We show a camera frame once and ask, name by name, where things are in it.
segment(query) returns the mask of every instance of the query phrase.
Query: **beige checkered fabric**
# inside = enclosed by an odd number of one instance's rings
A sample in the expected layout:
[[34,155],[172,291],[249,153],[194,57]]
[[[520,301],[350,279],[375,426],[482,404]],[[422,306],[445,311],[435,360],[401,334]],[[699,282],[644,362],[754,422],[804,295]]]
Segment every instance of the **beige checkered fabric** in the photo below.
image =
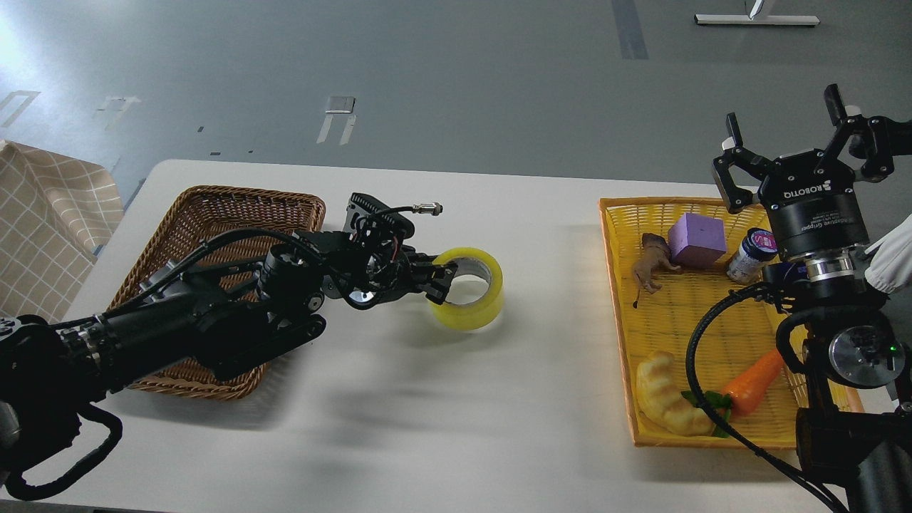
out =
[[101,166],[0,141],[0,316],[62,320],[122,216]]

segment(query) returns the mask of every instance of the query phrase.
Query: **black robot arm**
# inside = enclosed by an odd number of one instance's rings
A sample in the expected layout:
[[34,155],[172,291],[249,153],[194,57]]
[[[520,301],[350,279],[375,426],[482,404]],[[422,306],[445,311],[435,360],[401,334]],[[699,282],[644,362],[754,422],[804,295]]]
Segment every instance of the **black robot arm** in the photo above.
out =
[[[369,309],[424,293],[441,304],[458,264],[435,265],[435,256],[403,244],[415,231],[403,211],[438,215],[442,207],[389,208],[355,193],[341,231],[225,232],[169,262],[137,296],[107,312],[57,325],[33,315],[0,319],[0,469],[9,474],[9,494],[51,497],[97,466],[122,428],[91,403],[173,363],[194,358],[216,379],[230,380],[320,336],[326,320],[316,312],[326,298]],[[198,265],[254,236],[278,244],[264,256]],[[234,275],[244,279],[223,288],[222,279]],[[79,417],[107,426],[108,440],[60,479],[28,485],[23,472],[69,447]]]
[[[743,148],[734,114],[727,117],[730,137],[713,160],[713,177],[730,213],[751,203],[764,207],[788,271],[766,267],[762,282],[732,292],[704,316],[688,346],[688,381],[700,406],[723,430],[832,511],[846,509],[824,483],[845,488],[853,513],[907,511],[912,504],[912,358],[879,311],[886,294],[862,279],[853,252],[869,243],[854,184],[880,182],[894,171],[894,156],[912,153],[912,121],[850,115],[835,84],[826,88],[824,100],[836,128],[825,150],[772,161]],[[839,160],[850,140],[850,153],[865,159],[858,170]],[[731,166],[760,181],[757,194],[735,185]],[[796,418],[801,469],[737,434],[708,406],[697,380],[694,358],[703,331],[723,310],[747,298],[766,300],[789,314],[775,343],[790,370],[806,378],[809,407],[799,408]],[[802,325],[808,337],[799,359],[790,335]],[[855,388],[892,384],[899,407],[889,414],[841,412],[829,381]]]

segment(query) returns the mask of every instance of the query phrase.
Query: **yellow tape roll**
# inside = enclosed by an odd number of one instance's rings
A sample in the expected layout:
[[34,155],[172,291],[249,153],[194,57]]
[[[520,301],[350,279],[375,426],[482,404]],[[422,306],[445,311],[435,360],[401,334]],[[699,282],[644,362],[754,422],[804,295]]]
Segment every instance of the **yellow tape roll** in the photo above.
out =
[[471,275],[488,283],[488,290],[478,299],[464,305],[444,301],[442,305],[430,303],[430,308],[444,326],[454,330],[477,330],[494,320],[503,308],[503,272],[501,266],[481,249],[454,247],[434,259],[435,265],[456,262],[459,268],[455,277]]

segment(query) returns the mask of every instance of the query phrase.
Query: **white sleeve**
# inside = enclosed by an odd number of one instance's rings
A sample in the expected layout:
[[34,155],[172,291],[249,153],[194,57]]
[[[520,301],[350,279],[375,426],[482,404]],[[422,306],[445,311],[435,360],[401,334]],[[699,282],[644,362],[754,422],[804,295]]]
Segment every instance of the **white sleeve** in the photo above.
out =
[[877,253],[865,271],[867,282],[885,294],[908,285],[912,281],[912,215],[865,252],[871,253],[875,249]]

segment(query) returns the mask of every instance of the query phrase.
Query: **purple foam cube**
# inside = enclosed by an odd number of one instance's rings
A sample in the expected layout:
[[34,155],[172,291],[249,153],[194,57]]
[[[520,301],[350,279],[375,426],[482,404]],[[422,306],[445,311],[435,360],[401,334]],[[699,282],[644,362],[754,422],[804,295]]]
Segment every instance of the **purple foam cube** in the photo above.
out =
[[725,224],[721,219],[684,214],[668,231],[671,260],[682,266],[705,269],[725,255]]

